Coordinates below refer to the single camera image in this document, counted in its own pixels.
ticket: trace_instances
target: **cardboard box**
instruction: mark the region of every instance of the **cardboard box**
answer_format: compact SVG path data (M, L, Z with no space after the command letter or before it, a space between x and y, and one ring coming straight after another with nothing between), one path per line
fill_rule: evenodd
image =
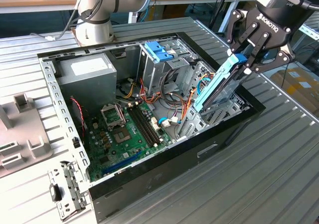
M278 71L270 79L281 87L284 74L284 70ZM309 72L302 68L288 69L283 90L300 105L319 117L319 82Z

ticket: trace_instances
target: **metal workbench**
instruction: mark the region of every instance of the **metal workbench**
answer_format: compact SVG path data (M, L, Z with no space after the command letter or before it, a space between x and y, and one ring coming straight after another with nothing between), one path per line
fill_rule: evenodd
M226 45L191 18L114 27L119 40L186 32L220 64ZM16 93L35 99L54 150L49 160L0 179L3 223L59 223L47 170L70 157L64 145L36 53L77 47L72 33L59 41L38 37L0 40L0 104ZM266 110L235 142L148 196L107 219L108 224L311 224L319 215L319 125L263 76L244 86ZM69 221L95 223L87 208Z

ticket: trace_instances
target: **yellow wire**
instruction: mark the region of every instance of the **yellow wire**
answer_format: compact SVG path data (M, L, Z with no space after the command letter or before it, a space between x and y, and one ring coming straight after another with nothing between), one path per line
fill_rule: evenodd
M134 84L132 84L131 90L130 90L129 94L128 94L127 96L124 96L124 97L123 97L124 99L127 99L127 98L129 98L129 97L132 96L132 94L133 94L133 86L134 86Z

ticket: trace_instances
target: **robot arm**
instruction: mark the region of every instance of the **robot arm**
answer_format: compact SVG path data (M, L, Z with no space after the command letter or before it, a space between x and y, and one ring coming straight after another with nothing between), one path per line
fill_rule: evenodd
M77 0L77 3L80 19L76 37L83 45L94 45L113 40L110 13L142 11L150 0Z
M261 73L293 62L290 40L318 7L318 0L256 0L250 11L235 9L230 16L226 39L229 58L198 96L194 108L204 111L227 100L252 72ZM252 46L248 55L245 49ZM278 49L274 61L262 60L271 49Z

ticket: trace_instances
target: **metal bracket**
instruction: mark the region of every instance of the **metal bracket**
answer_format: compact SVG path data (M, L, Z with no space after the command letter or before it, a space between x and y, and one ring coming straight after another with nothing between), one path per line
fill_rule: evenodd
M80 193L77 163L61 162L60 167L48 171L50 193L56 203L61 220L64 222L85 209L90 203L87 192Z

